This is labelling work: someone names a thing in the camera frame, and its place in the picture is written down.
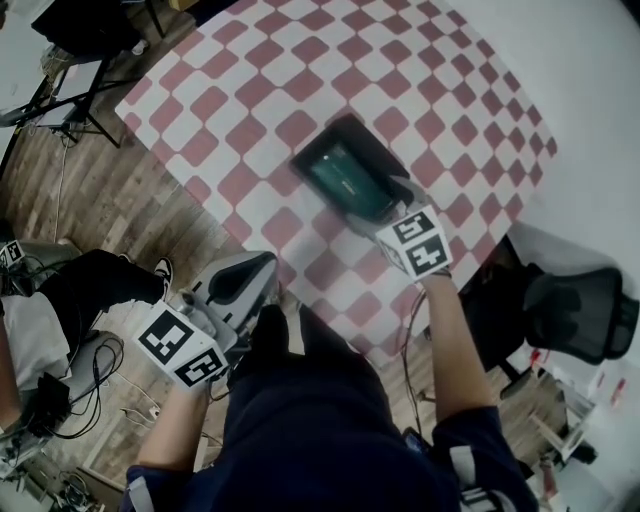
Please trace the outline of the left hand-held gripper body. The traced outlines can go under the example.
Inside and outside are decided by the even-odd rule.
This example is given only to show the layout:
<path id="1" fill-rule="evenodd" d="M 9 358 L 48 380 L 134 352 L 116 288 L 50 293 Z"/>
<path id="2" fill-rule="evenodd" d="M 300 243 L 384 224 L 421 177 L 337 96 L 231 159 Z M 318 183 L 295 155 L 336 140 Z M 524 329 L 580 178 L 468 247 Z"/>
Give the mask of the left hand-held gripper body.
<path id="1" fill-rule="evenodd" d="M 157 302 L 133 342 L 185 389 L 221 379 L 249 351 L 248 337 L 191 291 L 179 292 L 168 303 Z"/>

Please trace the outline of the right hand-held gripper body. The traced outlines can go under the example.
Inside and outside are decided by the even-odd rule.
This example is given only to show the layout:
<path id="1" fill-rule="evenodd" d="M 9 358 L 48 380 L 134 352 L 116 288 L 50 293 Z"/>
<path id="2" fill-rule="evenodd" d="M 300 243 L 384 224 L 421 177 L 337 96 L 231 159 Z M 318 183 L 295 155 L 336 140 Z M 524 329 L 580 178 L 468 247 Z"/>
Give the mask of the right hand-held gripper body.
<path id="1" fill-rule="evenodd" d="M 375 233 L 387 260 L 410 279 L 422 279 L 453 262 L 434 208 L 425 206 Z"/>

